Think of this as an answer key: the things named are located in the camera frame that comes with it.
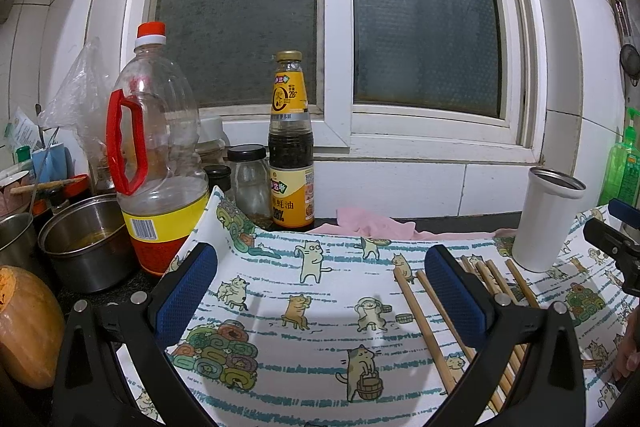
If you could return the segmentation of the person's right hand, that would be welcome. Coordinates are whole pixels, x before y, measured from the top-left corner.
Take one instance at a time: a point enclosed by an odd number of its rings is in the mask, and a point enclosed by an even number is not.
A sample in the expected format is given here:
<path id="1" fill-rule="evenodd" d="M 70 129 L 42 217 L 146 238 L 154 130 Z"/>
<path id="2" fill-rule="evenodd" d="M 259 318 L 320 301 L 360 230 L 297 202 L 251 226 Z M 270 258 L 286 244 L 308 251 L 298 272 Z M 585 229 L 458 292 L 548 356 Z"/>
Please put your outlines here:
<path id="1" fill-rule="evenodd" d="M 614 381 L 628 377 L 639 366 L 639 349 L 634 341 L 634 330 L 638 323 L 639 308 L 629 314 L 626 332 L 617 348 L 617 355 L 613 367 Z"/>

